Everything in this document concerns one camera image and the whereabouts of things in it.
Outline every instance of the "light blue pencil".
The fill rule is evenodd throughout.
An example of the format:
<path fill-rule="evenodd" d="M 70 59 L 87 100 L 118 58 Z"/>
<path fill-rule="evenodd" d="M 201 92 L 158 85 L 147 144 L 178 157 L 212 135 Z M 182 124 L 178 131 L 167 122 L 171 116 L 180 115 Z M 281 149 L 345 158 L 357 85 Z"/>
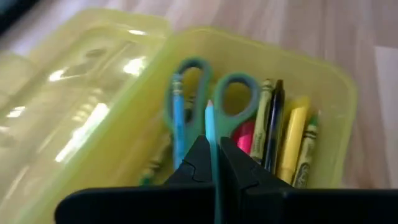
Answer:
<path fill-rule="evenodd" d="M 175 74 L 172 80 L 173 122 L 174 122 L 174 170 L 177 170 L 185 157 L 185 116 L 182 75 Z"/>
<path fill-rule="evenodd" d="M 216 200 L 215 200 L 215 224 L 220 224 L 223 221 L 221 208 L 221 185 L 220 185 L 220 170 L 218 166 L 219 151 L 217 148 L 216 129 L 214 121 L 214 107 L 209 100 L 205 110 L 205 126 L 206 138 L 210 143 L 210 161 L 211 161 L 211 176 L 216 186 Z"/>

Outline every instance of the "pencil box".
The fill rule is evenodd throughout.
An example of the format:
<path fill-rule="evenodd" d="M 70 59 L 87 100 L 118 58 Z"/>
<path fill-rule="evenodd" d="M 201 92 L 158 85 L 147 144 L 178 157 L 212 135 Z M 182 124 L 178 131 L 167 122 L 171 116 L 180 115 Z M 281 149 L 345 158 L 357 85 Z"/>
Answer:
<path fill-rule="evenodd" d="M 340 186 L 357 103 L 340 69 L 211 27 L 173 34 L 159 17 L 88 9 L 21 59 L 33 78 L 0 105 L 0 223 L 53 223 L 74 191 L 139 184 L 169 134 L 169 79 L 192 56 L 210 62 L 213 83 L 244 71 L 282 78 L 288 97 L 309 96 L 322 125 L 308 186 Z"/>

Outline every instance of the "crayon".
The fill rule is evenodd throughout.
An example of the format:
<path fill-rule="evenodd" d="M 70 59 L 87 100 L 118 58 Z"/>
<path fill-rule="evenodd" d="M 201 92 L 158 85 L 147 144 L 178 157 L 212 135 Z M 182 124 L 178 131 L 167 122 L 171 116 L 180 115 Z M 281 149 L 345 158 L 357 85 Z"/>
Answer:
<path fill-rule="evenodd" d="M 215 129 L 215 117 L 213 103 L 209 100 L 205 110 L 205 129 L 206 138 L 210 144 L 211 176 L 216 187 L 215 197 L 215 224 L 224 223 L 221 204 L 221 182 L 219 169 L 219 152 L 217 147 L 217 137 Z"/>
<path fill-rule="evenodd" d="M 301 145 L 301 153 L 298 159 L 296 175 L 293 181 L 293 187 L 305 188 L 307 186 L 308 174 L 313 158 L 315 140 L 317 139 L 318 117 L 313 115 L 304 132 Z"/>
<path fill-rule="evenodd" d="M 185 157 L 185 115 L 182 93 L 182 75 L 175 74 L 172 81 L 173 122 L 174 122 L 174 170 L 177 170 Z"/>
<path fill-rule="evenodd" d="M 280 148 L 282 135 L 282 116 L 285 102 L 285 90 L 283 80 L 277 80 L 270 104 L 268 117 L 266 143 L 264 145 L 264 164 L 265 170 L 275 174 L 277 156 Z"/>
<path fill-rule="evenodd" d="M 250 157 L 261 164 L 264 153 L 264 142 L 266 140 L 266 128 L 269 114 L 269 103 L 273 90 L 271 80 L 266 80 L 262 84 L 259 108 L 256 116 L 256 124 L 254 125 L 254 134 L 251 146 Z"/>
<path fill-rule="evenodd" d="M 165 146 L 160 152 L 158 152 L 150 161 L 148 167 L 143 172 L 143 177 L 140 180 L 140 185 L 149 185 L 156 172 L 162 167 L 162 163 L 166 153 L 171 151 L 173 146 L 171 144 Z"/>
<path fill-rule="evenodd" d="M 250 154 L 254 133 L 254 121 L 246 121 L 234 132 L 233 140 L 246 154 Z"/>
<path fill-rule="evenodd" d="M 192 110 L 193 105 L 195 103 L 195 94 L 191 94 L 184 104 L 184 114 L 185 114 L 185 122 L 189 122 L 192 119 Z M 162 162 L 166 153 L 171 151 L 173 148 L 171 139 L 173 139 L 173 135 L 171 134 L 168 138 L 168 144 L 160 150 L 150 161 L 148 167 L 143 171 L 143 178 L 140 180 L 140 185 L 149 185 L 152 183 L 152 179 L 155 176 L 156 172 L 161 168 Z"/>
<path fill-rule="evenodd" d="M 292 109 L 289 124 L 285 134 L 285 142 L 280 152 L 279 169 L 277 176 L 288 184 L 292 183 L 292 178 L 297 165 L 300 143 L 303 136 L 305 118 L 307 117 L 310 100 L 300 98 L 296 100 L 301 105 Z"/>

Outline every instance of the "wooden surface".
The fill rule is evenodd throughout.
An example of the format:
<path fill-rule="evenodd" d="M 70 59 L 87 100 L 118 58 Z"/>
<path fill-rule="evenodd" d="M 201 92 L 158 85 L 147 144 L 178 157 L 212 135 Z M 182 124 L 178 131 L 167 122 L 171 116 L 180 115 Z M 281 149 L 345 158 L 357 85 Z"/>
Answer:
<path fill-rule="evenodd" d="M 42 0 L 0 46 L 26 54 L 87 7 L 162 16 L 175 30 L 215 26 L 337 64 L 353 77 L 359 93 L 345 186 L 398 187 L 398 1 Z"/>

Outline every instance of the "scissors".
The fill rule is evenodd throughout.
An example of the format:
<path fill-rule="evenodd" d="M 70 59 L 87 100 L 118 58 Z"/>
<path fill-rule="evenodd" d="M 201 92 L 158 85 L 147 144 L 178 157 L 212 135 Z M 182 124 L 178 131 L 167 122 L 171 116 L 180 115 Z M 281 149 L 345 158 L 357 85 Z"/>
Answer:
<path fill-rule="evenodd" d="M 188 58 L 181 62 L 175 73 L 184 74 L 189 68 L 198 68 L 202 71 L 196 97 L 193 102 L 192 118 L 185 123 L 185 153 L 189 151 L 196 138 L 204 133 L 204 112 L 207 105 L 207 87 L 213 76 L 210 64 L 202 58 Z M 232 83 L 246 85 L 251 91 L 249 104 L 242 112 L 236 115 L 229 115 L 223 109 L 224 94 L 228 86 Z M 232 132 L 243 122 L 249 119 L 257 110 L 259 102 L 260 88 L 257 81 L 245 73 L 236 72 L 225 75 L 221 78 L 213 94 L 213 106 L 215 109 L 216 136 L 220 141 L 221 137 L 230 137 Z M 170 130 L 173 129 L 172 111 L 172 83 L 165 99 L 165 122 Z"/>

